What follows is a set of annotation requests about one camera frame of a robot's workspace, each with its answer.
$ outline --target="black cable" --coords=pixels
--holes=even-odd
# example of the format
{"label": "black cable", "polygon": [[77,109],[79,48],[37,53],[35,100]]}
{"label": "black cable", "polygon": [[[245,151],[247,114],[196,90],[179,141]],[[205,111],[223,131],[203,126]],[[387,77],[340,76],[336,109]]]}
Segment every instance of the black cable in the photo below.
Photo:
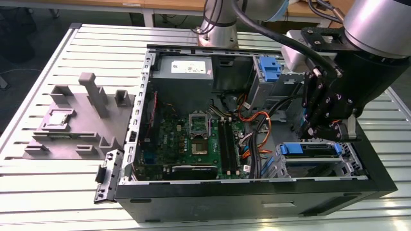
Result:
{"label": "black cable", "polygon": [[243,5],[241,5],[241,11],[245,12],[247,10],[247,4],[248,4],[248,0],[243,0]]}
{"label": "black cable", "polygon": [[264,28],[259,24],[251,20],[247,15],[241,12],[237,1],[231,0],[232,9],[243,21],[243,23],[249,26],[257,33],[271,38],[273,41],[281,43],[283,45],[288,46],[293,50],[299,51],[304,56],[307,56],[326,71],[328,74],[336,76],[336,70],[334,66],[327,62],[327,60],[306,45],[303,45],[299,41],[291,39],[289,37],[284,36],[283,34],[271,31],[269,29]]}
{"label": "black cable", "polygon": [[[289,96],[289,97],[287,97],[287,98],[284,98],[284,99],[281,99],[279,102],[276,102],[276,104],[269,108],[269,110],[268,110],[268,115],[269,115],[269,117],[275,114],[275,112],[277,111],[277,109],[285,104],[285,103],[288,103],[291,100],[293,100],[293,99],[296,99],[296,98],[300,98],[301,97],[301,95],[300,94],[296,94],[296,95],[293,95],[293,96]],[[249,155],[251,155],[251,157],[252,156],[255,156],[255,159],[256,160],[259,160],[259,161],[256,161],[255,160],[255,164],[256,164],[256,168],[261,168],[261,161],[260,161],[260,156],[259,156],[259,150],[257,150],[257,131],[261,129],[261,127],[263,127],[263,124],[264,124],[264,122],[265,122],[267,120],[265,119],[263,119],[263,120],[260,120],[260,122],[259,122],[259,124],[257,124],[257,126],[256,126],[256,130],[253,131],[253,133],[252,133],[252,136],[251,136],[251,141],[249,141],[249,145],[251,146],[248,146],[249,147]],[[260,175],[260,172],[257,172],[256,173],[256,178],[260,178],[261,177],[261,175]]]}
{"label": "black cable", "polygon": [[331,5],[331,3],[324,2],[324,0],[316,0],[316,3],[324,6],[328,10],[334,10],[335,7]]}
{"label": "black cable", "polygon": [[308,7],[310,7],[311,11],[312,11],[318,16],[320,16],[320,17],[323,17],[323,18],[331,20],[332,22],[342,23],[340,20],[339,20],[336,17],[334,17],[334,16],[331,16],[331,15],[328,15],[328,14],[324,14],[323,12],[319,12],[319,10],[314,7],[312,0],[308,0]]}
{"label": "black cable", "polygon": [[173,25],[173,26],[175,26],[175,27],[180,26],[180,25],[185,22],[187,18],[188,18],[188,15],[185,15],[185,18],[183,19],[183,21],[180,22],[180,24]]}
{"label": "black cable", "polygon": [[[213,8],[212,8],[212,12],[211,12],[211,18],[212,18],[212,16],[213,16],[213,11],[215,11],[215,9],[216,9],[216,7],[217,7],[217,4],[216,4],[216,3],[217,3],[217,2],[215,2],[215,4],[213,4]],[[204,2],[203,21],[204,21],[204,19],[205,19],[205,7],[207,7],[207,4],[208,4],[208,0],[205,0],[205,2]],[[196,33],[197,35],[201,34],[201,32],[197,32],[195,29],[191,29],[191,31],[192,31],[193,33]]]}
{"label": "black cable", "polygon": [[[208,26],[209,26],[209,24],[211,24],[211,20],[212,20],[212,17],[213,17],[213,12],[215,12],[216,6],[217,6],[217,0],[216,0],[216,2],[215,2],[215,4],[213,4],[213,8],[212,8],[212,12],[211,12],[209,21],[208,21],[207,27],[205,27],[205,29],[204,29],[204,30],[207,30],[207,31],[205,31],[205,32],[197,32],[197,31],[193,30],[193,29],[191,30],[191,31],[192,31],[193,33],[196,33],[197,35],[205,35],[205,34],[208,34],[208,33],[211,32],[211,30],[212,30],[212,29],[215,28],[215,26],[216,26],[216,24],[213,24],[212,27],[211,27],[209,29],[207,29]],[[220,12],[219,12],[217,20],[216,20],[215,23],[219,22],[219,19],[220,19],[220,16],[221,16],[221,11],[223,11],[223,0],[221,0],[221,3],[220,3]],[[203,19],[205,19],[205,6],[204,6]]]}

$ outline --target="ram slot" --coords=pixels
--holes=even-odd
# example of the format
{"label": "ram slot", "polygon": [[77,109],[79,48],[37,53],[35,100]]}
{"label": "ram slot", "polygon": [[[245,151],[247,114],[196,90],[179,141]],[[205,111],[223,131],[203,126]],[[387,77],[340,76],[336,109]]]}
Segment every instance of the ram slot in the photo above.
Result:
{"label": "ram slot", "polygon": [[228,156],[228,147],[225,143],[225,129],[224,129],[224,123],[219,122],[219,142],[220,142],[220,156],[221,156],[221,170],[223,173],[229,171],[229,156]]}
{"label": "ram slot", "polygon": [[237,155],[235,150],[235,141],[233,141],[233,132],[231,128],[231,123],[224,124],[225,127],[225,143],[228,150],[228,159],[229,159],[229,171],[235,174],[237,170]]}
{"label": "ram slot", "polygon": [[235,174],[237,170],[237,157],[235,151],[233,133],[231,123],[219,122],[219,140],[221,155],[221,170]]}

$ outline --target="aluminum slotted table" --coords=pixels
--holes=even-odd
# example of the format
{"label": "aluminum slotted table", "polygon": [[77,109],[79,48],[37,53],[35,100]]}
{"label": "aluminum slotted table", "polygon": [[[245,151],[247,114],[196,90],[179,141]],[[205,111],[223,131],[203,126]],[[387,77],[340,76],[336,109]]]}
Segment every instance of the aluminum slotted table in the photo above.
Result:
{"label": "aluminum slotted table", "polygon": [[[105,93],[137,92],[147,44],[195,46],[185,29],[81,25],[71,28],[0,138],[0,230],[408,230],[411,229],[411,114],[392,89],[368,103],[359,123],[396,183],[398,191],[326,217],[137,224],[119,204],[93,205],[101,161],[25,160],[52,99],[53,85],[84,93],[79,74],[96,74]],[[239,33],[243,49],[279,50],[276,42]]]}

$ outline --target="wire bundle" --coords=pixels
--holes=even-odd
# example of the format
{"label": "wire bundle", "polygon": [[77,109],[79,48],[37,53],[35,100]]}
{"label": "wire bundle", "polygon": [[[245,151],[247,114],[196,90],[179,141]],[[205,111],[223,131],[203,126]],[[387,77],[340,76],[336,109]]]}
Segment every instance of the wire bundle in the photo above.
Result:
{"label": "wire bundle", "polygon": [[[209,32],[211,32],[211,30],[215,28],[215,26],[216,26],[216,24],[213,24],[212,26],[211,26],[211,28],[208,28],[209,27],[209,25],[211,25],[211,20],[212,20],[212,17],[213,17],[213,13],[215,13],[215,11],[216,11],[216,7],[217,7],[217,1],[219,0],[216,0],[216,2],[215,2],[215,4],[213,4],[213,7],[212,7],[212,12],[211,12],[211,17],[209,17],[209,21],[208,21],[208,24],[207,24],[207,26],[205,26],[205,28],[203,29],[203,31],[200,31],[200,32],[197,32],[196,30],[191,30],[193,33],[196,33],[197,35],[205,35],[205,34],[208,34]],[[216,23],[219,22],[219,19],[220,19],[220,16],[221,16],[221,11],[223,11],[223,0],[220,0],[220,12],[219,12],[219,16],[217,16],[217,20],[216,20]],[[203,20],[205,19],[205,6],[207,6],[207,3],[208,3],[208,0],[205,0],[205,3],[204,3],[204,11],[203,11]]]}

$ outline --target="floor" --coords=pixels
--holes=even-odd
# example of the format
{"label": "floor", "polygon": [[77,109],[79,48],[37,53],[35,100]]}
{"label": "floor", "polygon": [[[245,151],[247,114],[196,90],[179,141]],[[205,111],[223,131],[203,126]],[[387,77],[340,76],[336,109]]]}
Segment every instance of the floor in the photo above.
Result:
{"label": "floor", "polygon": [[[25,63],[13,64],[0,56],[0,74],[9,83],[9,89],[7,91],[0,91],[0,134],[15,115],[15,112],[40,74],[40,70],[43,69],[67,32],[69,24],[73,22],[81,22],[84,24],[131,26],[131,21],[133,21],[133,25],[143,26],[143,15],[140,14],[129,15],[127,13],[61,10],[60,17],[53,19],[48,10],[35,9],[32,17],[36,22],[37,31],[28,36],[28,40],[36,51],[35,58]],[[185,20],[184,18],[184,16],[177,15],[168,18],[168,22],[165,22],[161,16],[156,15],[155,24],[157,27],[177,27],[189,29],[195,28],[201,23],[201,17],[188,16]],[[237,30],[247,32],[249,31],[249,29],[241,24],[237,26]],[[410,76],[411,68],[396,80],[392,87],[406,105],[411,108]]]}

